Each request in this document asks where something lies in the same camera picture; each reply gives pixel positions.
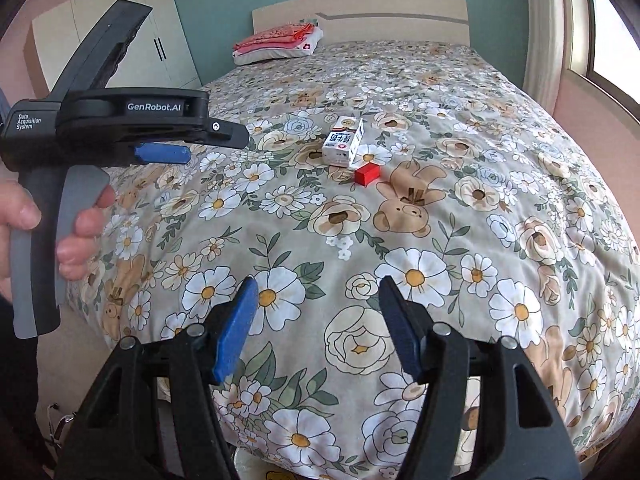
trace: gripper handle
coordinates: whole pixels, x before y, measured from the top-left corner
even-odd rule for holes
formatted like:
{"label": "gripper handle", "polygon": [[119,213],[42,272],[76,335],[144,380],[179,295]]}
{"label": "gripper handle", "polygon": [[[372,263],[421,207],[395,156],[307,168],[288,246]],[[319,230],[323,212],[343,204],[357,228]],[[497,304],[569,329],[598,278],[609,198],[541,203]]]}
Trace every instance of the gripper handle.
{"label": "gripper handle", "polygon": [[28,339],[60,325],[66,281],[58,272],[56,244],[72,233],[78,213],[95,205],[109,175],[95,166],[36,168],[21,172],[18,183],[42,213],[35,229],[14,229],[10,238],[14,332]]}

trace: metal screw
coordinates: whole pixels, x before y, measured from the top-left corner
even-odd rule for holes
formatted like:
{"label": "metal screw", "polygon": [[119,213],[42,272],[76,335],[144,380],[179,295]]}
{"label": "metal screw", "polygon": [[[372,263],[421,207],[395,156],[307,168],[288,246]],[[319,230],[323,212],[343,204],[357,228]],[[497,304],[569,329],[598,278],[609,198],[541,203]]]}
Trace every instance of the metal screw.
{"label": "metal screw", "polygon": [[202,323],[194,323],[187,327],[187,334],[191,337],[199,337],[204,334],[204,325]]}
{"label": "metal screw", "polygon": [[446,323],[436,323],[433,325],[433,331],[438,335],[446,337],[451,334],[451,327]]}
{"label": "metal screw", "polygon": [[509,350],[515,350],[518,347],[518,342],[510,335],[501,337],[500,343],[502,343],[502,346],[508,348]]}
{"label": "metal screw", "polygon": [[123,350],[131,350],[135,345],[136,338],[130,335],[127,335],[120,340],[120,348]]}

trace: wooden headboard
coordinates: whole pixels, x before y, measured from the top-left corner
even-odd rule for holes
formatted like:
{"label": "wooden headboard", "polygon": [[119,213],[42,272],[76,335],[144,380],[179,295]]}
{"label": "wooden headboard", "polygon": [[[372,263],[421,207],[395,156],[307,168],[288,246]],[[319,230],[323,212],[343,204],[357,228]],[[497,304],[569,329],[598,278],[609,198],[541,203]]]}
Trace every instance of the wooden headboard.
{"label": "wooden headboard", "polygon": [[318,20],[323,43],[445,41],[469,45],[466,0],[289,0],[255,9],[254,32]]}

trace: floral bedspread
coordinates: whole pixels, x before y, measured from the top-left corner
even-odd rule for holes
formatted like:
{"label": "floral bedspread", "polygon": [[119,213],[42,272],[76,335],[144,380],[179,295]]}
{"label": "floral bedspread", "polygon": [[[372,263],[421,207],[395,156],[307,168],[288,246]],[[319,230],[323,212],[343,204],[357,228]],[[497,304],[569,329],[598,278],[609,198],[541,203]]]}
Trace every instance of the floral bedspread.
{"label": "floral bedspread", "polygon": [[[393,478],[425,387],[399,365],[377,300],[391,275],[435,320],[526,348],[584,458],[638,402],[638,247],[578,145],[474,51],[350,43],[238,68],[205,87],[244,151],[111,170],[100,254],[70,300],[114,344],[171,338],[248,274],[260,307],[215,391],[229,441],[310,478]],[[355,185],[322,163],[361,116]],[[468,468],[479,380],[456,465]]]}

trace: white milk box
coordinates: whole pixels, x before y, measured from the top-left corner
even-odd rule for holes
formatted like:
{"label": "white milk box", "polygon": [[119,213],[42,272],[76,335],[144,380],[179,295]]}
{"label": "white milk box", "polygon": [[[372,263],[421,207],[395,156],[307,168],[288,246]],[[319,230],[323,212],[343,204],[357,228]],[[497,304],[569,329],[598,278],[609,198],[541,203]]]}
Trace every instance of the white milk box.
{"label": "white milk box", "polygon": [[322,145],[324,163],[348,168],[356,156],[363,131],[362,119],[338,117]]}

